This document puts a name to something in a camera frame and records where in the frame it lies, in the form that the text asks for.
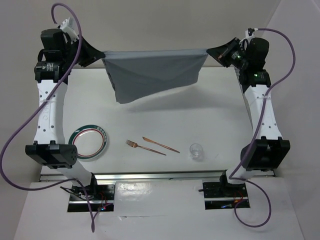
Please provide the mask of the grey cloth placemat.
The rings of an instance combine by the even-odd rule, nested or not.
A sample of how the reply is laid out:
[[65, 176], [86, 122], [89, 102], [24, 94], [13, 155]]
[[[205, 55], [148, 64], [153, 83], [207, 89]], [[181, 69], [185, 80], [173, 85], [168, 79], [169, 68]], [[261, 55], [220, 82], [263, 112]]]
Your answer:
[[206, 49], [106, 51], [103, 64], [119, 104], [198, 81]]

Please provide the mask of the clear glass cup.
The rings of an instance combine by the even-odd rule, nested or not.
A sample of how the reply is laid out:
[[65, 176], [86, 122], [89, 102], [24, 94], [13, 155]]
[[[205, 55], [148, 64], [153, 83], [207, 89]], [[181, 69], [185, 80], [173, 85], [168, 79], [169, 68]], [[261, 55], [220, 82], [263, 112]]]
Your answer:
[[189, 147], [189, 156], [194, 161], [201, 161], [203, 159], [203, 147], [194, 143]]

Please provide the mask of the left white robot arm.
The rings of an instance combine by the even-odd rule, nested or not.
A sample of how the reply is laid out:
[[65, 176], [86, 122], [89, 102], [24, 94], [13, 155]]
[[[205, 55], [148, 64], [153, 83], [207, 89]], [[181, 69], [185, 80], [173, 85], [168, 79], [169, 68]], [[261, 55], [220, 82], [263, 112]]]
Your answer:
[[74, 65], [86, 67], [104, 58], [105, 54], [92, 47], [70, 28], [51, 28], [42, 31], [43, 49], [34, 68], [39, 93], [37, 130], [33, 144], [25, 153], [42, 166], [57, 170], [81, 188], [88, 200], [97, 197], [99, 187], [93, 173], [78, 161], [77, 147], [67, 144], [63, 132], [63, 111], [68, 76]]

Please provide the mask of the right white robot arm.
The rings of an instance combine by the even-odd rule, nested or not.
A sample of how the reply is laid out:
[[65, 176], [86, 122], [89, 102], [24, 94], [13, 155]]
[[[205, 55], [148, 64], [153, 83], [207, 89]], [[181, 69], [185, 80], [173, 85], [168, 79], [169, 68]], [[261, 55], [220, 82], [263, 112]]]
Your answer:
[[239, 164], [219, 178], [218, 190], [223, 196], [240, 189], [256, 172], [277, 169], [291, 148], [278, 128], [270, 75], [264, 69], [269, 46], [267, 40], [259, 37], [243, 41], [234, 38], [206, 51], [223, 67], [235, 68], [253, 129], [251, 142], [241, 150]]

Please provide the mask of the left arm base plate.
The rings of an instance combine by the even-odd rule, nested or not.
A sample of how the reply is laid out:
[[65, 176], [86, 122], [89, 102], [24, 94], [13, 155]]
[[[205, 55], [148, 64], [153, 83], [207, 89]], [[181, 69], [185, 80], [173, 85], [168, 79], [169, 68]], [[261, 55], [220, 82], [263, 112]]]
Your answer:
[[[96, 186], [96, 192], [87, 190], [91, 210], [93, 212], [113, 212], [115, 199], [115, 184], [103, 184]], [[87, 198], [80, 187], [72, 186], [63, 188], [69, 194], [68, 213], [89, 212]]]

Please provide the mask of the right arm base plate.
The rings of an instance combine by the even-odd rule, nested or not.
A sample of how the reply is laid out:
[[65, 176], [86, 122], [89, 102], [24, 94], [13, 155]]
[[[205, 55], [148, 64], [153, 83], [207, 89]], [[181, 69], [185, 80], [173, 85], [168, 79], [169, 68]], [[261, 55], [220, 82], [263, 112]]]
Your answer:
[[250, 208], [250, 201], [246, 185], [223, 187], [220, 182], [203, 182], [198, 190], [204, 196], [206, 210], [224, 210], [237, 208]]

